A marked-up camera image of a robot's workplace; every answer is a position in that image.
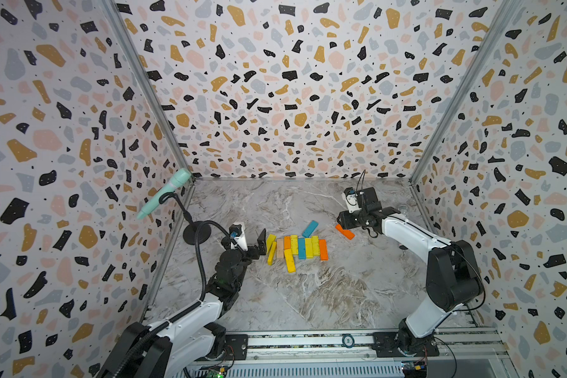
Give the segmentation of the yellow-green block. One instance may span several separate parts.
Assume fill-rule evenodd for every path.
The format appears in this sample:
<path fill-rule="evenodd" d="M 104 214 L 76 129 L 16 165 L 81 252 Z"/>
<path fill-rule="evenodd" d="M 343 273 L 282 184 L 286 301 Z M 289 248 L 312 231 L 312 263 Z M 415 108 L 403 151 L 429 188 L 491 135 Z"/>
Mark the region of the yellow-green block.
<path fill-rule="evenodd" d="M 319 237 L 318 236 L 312 236 L 311 242 L 312 242 L 313 257 L 319 258 L 321 256 Z"/>

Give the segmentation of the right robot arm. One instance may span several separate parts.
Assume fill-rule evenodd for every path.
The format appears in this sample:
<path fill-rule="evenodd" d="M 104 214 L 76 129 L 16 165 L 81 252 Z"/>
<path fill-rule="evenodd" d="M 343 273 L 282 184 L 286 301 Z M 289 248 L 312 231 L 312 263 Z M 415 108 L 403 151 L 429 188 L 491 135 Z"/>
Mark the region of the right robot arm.
<path fill-rule="evenodd" d="M 393 339 L 400 354 L 414 357 L 434 341 L 435 330 L 455 311 L 484 293 L 472 246 L 452 241 L 415 224 L 393 207 L 384 207 L 372 187 L 343 191 L 347 210 L 338 215 L 344 230 L 362 228 L 399 242 L 427 266 L 427 296 L 403 319 Z"/>

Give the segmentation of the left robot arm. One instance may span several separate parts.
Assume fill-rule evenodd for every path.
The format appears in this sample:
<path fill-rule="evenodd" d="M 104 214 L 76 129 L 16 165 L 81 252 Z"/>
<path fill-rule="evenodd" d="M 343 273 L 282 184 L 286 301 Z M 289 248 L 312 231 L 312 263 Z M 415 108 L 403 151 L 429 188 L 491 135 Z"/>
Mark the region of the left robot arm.
<path fill-rule="evenodd" d="M 200 358 L 216 359 L 225 352 L 226 329 L 216 320 L 239 298 L 247 267 L 267 255 L 268 238 L 263 229 L 256 244 L 248 245 L 243 225 L 234 224 L 222 244 L 225 251 L 210 279 L 195 245 L 202 281 L 199 298 L 164 320 L 127 327 L 99 377 L 169 377 Z"/>

